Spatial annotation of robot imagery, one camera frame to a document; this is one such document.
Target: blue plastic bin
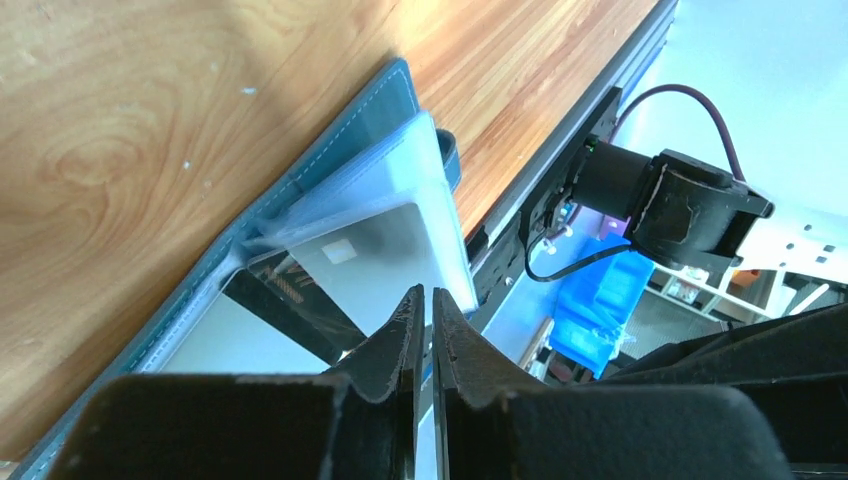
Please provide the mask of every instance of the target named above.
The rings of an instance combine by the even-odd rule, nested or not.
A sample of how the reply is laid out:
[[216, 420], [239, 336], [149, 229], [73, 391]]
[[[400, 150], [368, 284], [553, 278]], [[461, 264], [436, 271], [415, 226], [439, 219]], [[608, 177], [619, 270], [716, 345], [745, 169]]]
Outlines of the blue plastic bin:
[[[627, 243], [615, 234], [589, 240], [580, 258]], [[618, 355], [624, 327], [653, 271], [653, 262], [625, 252], [566, 277], [554, 311], [551, 347], [600, 378], [610, 359]]]

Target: wooden table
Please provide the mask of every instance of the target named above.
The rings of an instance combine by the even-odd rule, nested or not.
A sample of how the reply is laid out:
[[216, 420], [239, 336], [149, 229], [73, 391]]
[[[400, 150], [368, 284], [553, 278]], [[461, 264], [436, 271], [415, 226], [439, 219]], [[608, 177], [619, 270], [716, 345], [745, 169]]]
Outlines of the wooden table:
[[0, 458], [393, 55], [486, 214], [655, 0], [0, 3]]

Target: card holder stitching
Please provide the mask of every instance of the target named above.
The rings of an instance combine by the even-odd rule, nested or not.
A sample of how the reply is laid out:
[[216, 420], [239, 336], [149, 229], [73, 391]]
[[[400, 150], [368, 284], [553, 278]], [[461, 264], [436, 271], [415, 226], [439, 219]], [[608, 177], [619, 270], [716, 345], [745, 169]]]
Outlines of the card holder stitching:
[[[257, 215], [264, 212], [265, 209], [267, 209], [268, 206], [271, 205], [271, 203], [273, 203], [277, 198], [279, 198], [279, 196], [282, 195], [283, 192], [288, 190], [288, 188], [291, 186], [292, 183], [300, 180], [303, 177], [303, 175], [305, 175], [306, 172], [308, 172], [309, 169], [312, 168], [315, 165], [315, 163], [324, 156], [325, 153], [327, 153], [327, 150], [333, 145], [333, 143], [336, 142], [336, 140], [338, 140], [339, 136], [342, 133], [344, 133], [344, 131], [347, 129], [347, 127], [350, 126], [350, 122], [352, 122], [360, 113], [362, 113], [362, 110], [365, 109], [365, 107], [368, 106], [368, 104], [371, 102], [371, 100], [373, 100], [374, 97], [378, 93], [380, 93], [380, 91], [389, 83], [389, 81], [391, 81], [395, 76], [397, 76], [398, 73], [401, 73], [401, 72], [402, 72], [402, 70], [400, 68], [398, 68], [397, 70], [392, 72], [390, 75], [388, 75], [382, 82], [380, 82], [380, 84], [377, 85], [377, 87], [374, 89], [373, 92], [371, 92], [371, 94], [368, 96], [368, 98], [365, 99], [365, 101], [362, 103], [362, 105], [360, 105], [359, 108], [356, 109], [356, 112], [347, 120], [347, 122], [345, 122], [344, 126], [338, 132], [336, 132], [336, 134], [333, 136], [333, 139], [330, 140], [330, 143], [328, 143], [327, 146], [325, 146], [324, 149], [321, 150], [321, 153], [319, 153], [318, 156], [315, 157], [315, 159], [313, 159], [312, 162], [310, 162], [309, 165], [302, 172], [299, 172], [297, 178], [295, 178], [294, 180], [290, 180], [287, 184], [285, 184], [282, 188], [280, 188], [280, 190], [278, 190], [270, 199], [266, 200], [260, 207], [258, 207], [256, 209], [256, 211], [252, 212], [247, 218], [239, 221], [236, 224], [236, 225], [238, 225], [236, 227], [236, 230], [241, 230], [248, 223], [253, 221], [253, 219], [256, 218]], [[406, 75], [401, 75], [401, 79], [403, 80], [403, 83], [406, 85], [406, 93], [409, 97], [409, 102], [412, 105], [412, 108], [415, 109], [415, 99], [414, 99], [414, 96], [413, 96], [414, 92], [412, 91], [412, 86], [410, 85], [409, 80], [406, 78]], [[167, 327], [170, 325], [170, 323], [173, 322], [173, 320], [179, 315], [179, 313], [181, 313], [181, 310], [185, 307], [186, 303], [194, 296], [193, 295], [194, 290], [206, 278], [206, 274], [209, 273], [209, 270], [212, 269], [212, 268], [216, 268], [220, 264], [222, 254], [224, 254], [226, 251], [229, 250], [229, 248], [232, 244], [232, 240], [233, 240], [232, 237], [229, 238], [226, 242], [224, 242], [224, 245], [222, 245], [221, 248], [219, 248], [215, 253], [212, 254], [212, 257], [210, 258], [208, 264], [206, 265], [206, 268], [203, 269], [203, 271], [197, 276], [197, 279], [195, 281], [193, 281], [191, 283], [191, 285], [186, 289], [187, 291], [192, 292], [192, 294], [184, 296], [183, 300], [181, 300], [178, 304], [174, 305], [174, 309], [177, 310], [178, 313], [176, 315], [174, 315], [166, 325], [163, 325], [162, 332], [164, 332], [164, 330], [167, 329]], [[147, 352], [150, 350], [150, 348], [153, 347], [154, 344], [156, 344], [156, 342], [159, 340], [159, 338], [161, 338], [162, 332], [160, 332], [160, 334], [157, 335], [156, 338], [152, 339], [144, 347], [144, 350], [141, 352], [141, 354], [139, 354], [138, 357], [136, 358], [136, 360], [130, 365], [130, 367], [129, 367], [130, 371], [135, 369], [135, 367], [138, 365], [138, 363], [141, 361], [141, 359], [144, 358], [147, 355]], [[38, 467], [38, 470], [36, 470], [36, 472], [35, 472], [36, 475], [39, 475], [45, 468], [47, 468], [47, 465], [50, 463], [50, 461], [53, 459], [53, 457], [55, 457], [59, 453], [59, 449], [62, 447], [62, 445], [64, 445], [64, 442], [59, 441], [58, 444], [56, 445], [56, 448], [50, 453], [50, 455], [47, 457], [47, 459], [44, 460], [44, 462], [41, 464], [41, 466]]]

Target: wood grain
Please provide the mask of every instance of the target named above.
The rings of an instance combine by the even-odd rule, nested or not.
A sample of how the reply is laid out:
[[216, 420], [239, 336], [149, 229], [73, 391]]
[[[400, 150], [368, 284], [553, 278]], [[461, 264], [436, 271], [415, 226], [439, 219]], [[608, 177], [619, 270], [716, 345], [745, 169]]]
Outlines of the wood grain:
[[385, 59], [459, 139], [468, 234], [654, 3], [0, 1], [0, 458]]

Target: black cable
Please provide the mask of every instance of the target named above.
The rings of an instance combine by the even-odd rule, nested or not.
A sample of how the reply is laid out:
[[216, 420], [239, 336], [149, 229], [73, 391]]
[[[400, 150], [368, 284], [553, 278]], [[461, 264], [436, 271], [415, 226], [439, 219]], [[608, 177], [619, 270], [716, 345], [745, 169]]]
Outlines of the black cable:
[[718, 111], [718, 108], [709, 98], [707, 98], [706, 95], [688, 85], [669, 83], [645, 90], [644, 93], [630, 102], [630, 105], [628, 105], [621, 113], [621, 116], [618, 117], [618, 121], [610, 134], [610, 142], [612, 142], [612, 139], [615, 138], [616, 134], [618, 134], [618, 130], [621, 128], [621, 125], [624, 124], [624, 121], [627, 120], [627, 117], [633, 113], [633, 110], [635, 110], [640, 103], [645, 101], [648, 97], [662, 92], [677, 92], [688, 95], [697, 100], [698, 103], [707, 110], [707, 113], [710, 114], [710, 117], [713, 119], [713, 123], [715, 123], [715, 126], [718, 129], [718, 134], [721, 137], [721, 143], [724, 145], [724, 152], [727, 154], [727, 161], [730, 163], [730, 171], [733, 173], [733, 178], [740, 182], [744, 182], [745, 175], [742, 173], [742, 167], [739, 165], [739, 156], [736, 154], [736, 147], [733, 146], [733, 139], [730, 138], [730, 130], [727, 128], [727, 123], [725, 123], [724, 118], [722, 118], [721, 113]]
[[631, 245], [618, 245], [615, 247], [607, 248], [606, 250], [601, 250], [598, 253], [589, 255], [588, 257], [580, 260], [578, 262], [572, 263], [571, 265], [563, 268], [562, 270], [554, 273], [553, 275], [547, 275], [544, 277], [540, 277], [533, 272], [533, 269], [530, 267], [530, 253], [533, 252], [533, 249], [536, 245], [542, 240], [545, 233], [542, 232], [538, 237], [536, 237], [530, 245], [527, 246], [527, 249], [524, 251], [524, 270], [527, 272], [527, 276], [537, 282], [555, 282], [567, 275], [571, 275], [572, 273], [580, 270], [583, 267], [587, 267], [599, 260], [603, 260], [607, 257], [611, 257], [613, 255], [617, 255], [622, 252], [629, 252], [632, 250]]

